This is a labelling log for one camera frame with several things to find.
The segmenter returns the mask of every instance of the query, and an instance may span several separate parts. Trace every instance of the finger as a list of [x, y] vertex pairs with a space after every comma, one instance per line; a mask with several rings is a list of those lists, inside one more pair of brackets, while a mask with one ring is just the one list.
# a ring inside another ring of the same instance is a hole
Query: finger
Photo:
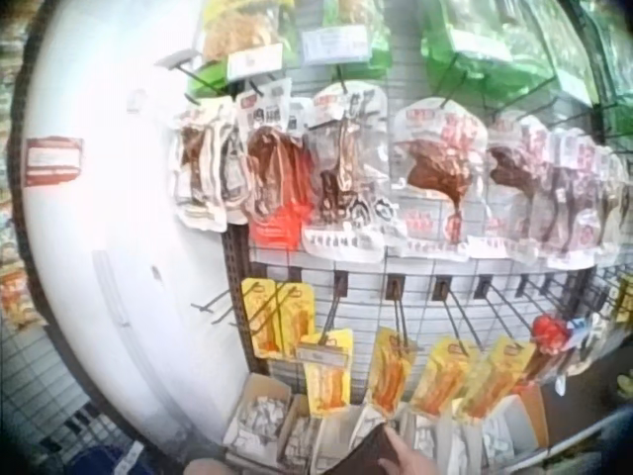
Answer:
[[402, 462], [405, 458], [407, 458], [407, 455], [411, 452], [411, 449], [408, 447], [405, 441], [401, 439], [398, 433], [391, 427], [385, 427], [385, 434], [387, 435], [389, 442], [392, 444], [392, 447], [396, 451], [399, 461]]
[[383, 470], [387, 472], [387, 475], [401, 475], [400, 467], [391, 460], [381, 458], [380, 460], [378, 460], [378, 464], [383, 467]]

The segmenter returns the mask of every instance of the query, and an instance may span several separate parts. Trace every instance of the sticker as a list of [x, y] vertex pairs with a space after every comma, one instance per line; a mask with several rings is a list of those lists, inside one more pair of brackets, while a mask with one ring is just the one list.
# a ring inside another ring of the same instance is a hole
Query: sticker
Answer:
[[304, 64], [366, 62], [371, 57], [365, 25], [321, 28], [303, 33]]
[[254, 47], [234, 52], [228, 57], [226, 79], [231, 82], [265, 72], [275, 72], [283, 65], [284, 48], [281, 43]]
[[482, 37], [463, 30], [451, 31], [453, 47], [459, 52], [481, 54], [501, 61], [512, 61], [512, 54], [503, 42], [492, 38]]
[[25, 185], [49, 186], [74, 180], [81, 174], [82, 153], [82, 139], [28, 139]]
[[558, 80], [561, 84], [561, 90], [588, 106], [593, 105], [591, 98], [589, 97], [587, 85], [582, 79], [563, 69], [557, 69], [556, 75], [558, 76]]

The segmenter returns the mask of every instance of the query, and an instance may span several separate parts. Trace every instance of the plastic snack package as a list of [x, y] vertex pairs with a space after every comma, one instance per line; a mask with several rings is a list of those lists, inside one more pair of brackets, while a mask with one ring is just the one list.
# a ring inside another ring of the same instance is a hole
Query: plastic snack package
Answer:
[[387, 96], [360, 81], [332, 84], [314, 98], [309, 142], [315, 161], [307, 252], [323, 258], [380, 262], [390, 201]]
[[[297, 41], [294, 0], [209, 0], [202, 14], [199, 44], [204, 64], [197, 75], [223, 89], [231, 54], [280, 45], [284, 64], [293, 64]], [[214, 93], [195, 81], [191, 82], [190, 92], [195, 97]]]
[[438, 341], [411, 398], [411, 410], [440, 417], [464, 387], [479, 355], [474, 343], [448, 336]]
[[[313, 333], [302, 338], [304, 343], [318, 343], [321, 333]], [[354, 349], [352, 330], [335, 330], [327, 334], [327, 346], [336, 346], [348, 356], [345, 369], [323, 364], [304, 363], [308, 385], [310, 414], [323, 418], [344, 411], [351, 397], [351, 361]]]
[[479, 259], [508, 258], [532, 264], [538, 242], [529, 222], [540, 174], [550, 157], [550, 133], [534, 116], [501, 114], [489, 127], [487, 216], [482, 237], [468, 236], [469, 252]]
[[286, 284], [277, 299], [282, 350], [286, 359], [293, 361], [301, 338], [315, 332], [315, 292], [308, 284]]
[[367, 26], [372, 57], [369, 63], [341, 64], [346, 79], [378, 79], [392, 65], [391, 32], [385, 24], [384, 0], [323, 0], [323, 25]]
[[283, 357], [276, 288], [277, 284], [270, 279], [248, 278], [241, 283], [244, 311], [249, 321], [253, 350], [258, 358]]
[[593, 139], [580, 129], [555, 135], [555, 219], [541, 240], [547, 265], [562, 270], [594, 266], [599, 252], [599, 160]]
[[468, 260], [464, 212], [467, 201], [484, 199], [486, 127], [459, 104], [434, 97], [400, 110], [394, 130], [399, 225], [390, 244], [401, 256]]
[[540, 27], [561, 90], [588, 106], [597, 103], [587, 51], [563, 7], [556, 0], [525, 4]]
[[514, 388], [523, 374], [536, 346], [517, 343], [501, 336], [495, 347], [471, 372], [466, 394], [457, 417], [465, 422], [481, 421]]
[[226, 231], [221, 169], [234, 121], [230, 97], [202, 99], [176, 120], [171, 193], [176, 215], [189, 228]]
[[402, 335], [379, 328], [369, 369], [367, 403], [386, 418], [391, 418], [405, 391], [405, 383], [415, 363], [413, 342], [405, 343]]
[[610, 147], [597, 148], [599, 163], [600, 197], [599, 217], [600, 252], [596, 264], [615, 265], [623, 240], [622, 229], [626, 215], [626, 193], [630, 178], [626, 164]]
[[237, 121], [248, 153], [253, 191], [245, 213], [260, 245], [295, 249], [310, 209], [312, 161], [303, 141], [291, 136], [291, 79], [237, 96]]

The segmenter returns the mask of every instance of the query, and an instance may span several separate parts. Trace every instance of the hand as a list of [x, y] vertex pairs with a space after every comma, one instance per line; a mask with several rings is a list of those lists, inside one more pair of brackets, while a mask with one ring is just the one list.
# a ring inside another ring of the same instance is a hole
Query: hand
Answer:
[[378, 461], [387, 475], [439, 475], [435, 464], [421, 453], [409, 448], [395, 430], [385, 427], [385, 433], [399, 461], [398, 465], [385, 458]]

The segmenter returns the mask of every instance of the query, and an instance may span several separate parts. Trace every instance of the yellow snack package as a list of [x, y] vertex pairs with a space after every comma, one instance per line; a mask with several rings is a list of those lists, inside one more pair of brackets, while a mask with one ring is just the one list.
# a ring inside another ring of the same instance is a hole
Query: yellow snack package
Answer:
[[369, 369], [367, 402], [391, 418], [415, 363], [416, 347], [391, 329], [379, 328]]
[[315, 332], [315, 292], [308, 284], [286, 284], [277, 298], [282, 352], [286, 359], [294, 361], [301, 338]]
[[438, 341], [411, 398], [411, 409], [439, 417], [464, 387], [479, 356], [479, 349], [472, 342], [460, 344], [460, 340], [450, 336]]
[[620, 292], [615, 306], [615, 321], [633, 325], [633, 275], [625, 275], [620, 282]]
[[471, 373], [466, 395], [457, 411], [464, 422], [483, 420], [519, 380], [536, 345], [501, 336], [488, 356]]
[[241, 293], [244, 310], [249, 321], [255, 356], [281, 359], [281, 329], [279, 326], [277, 284], [270, 279], [244, 279]]
[[[304, 336], [304, 343], [318, 343], [320, 333]], [[354, 349], [352, 330], [335, 330], [327, 334], [326, 346], [336, 346], [347, 355], [347, 368], [337, 368], [324, 364], [304, 363], [308, 384], [310, 414], [322, 418], [343, 411], [351, 398], [351, 362]]]

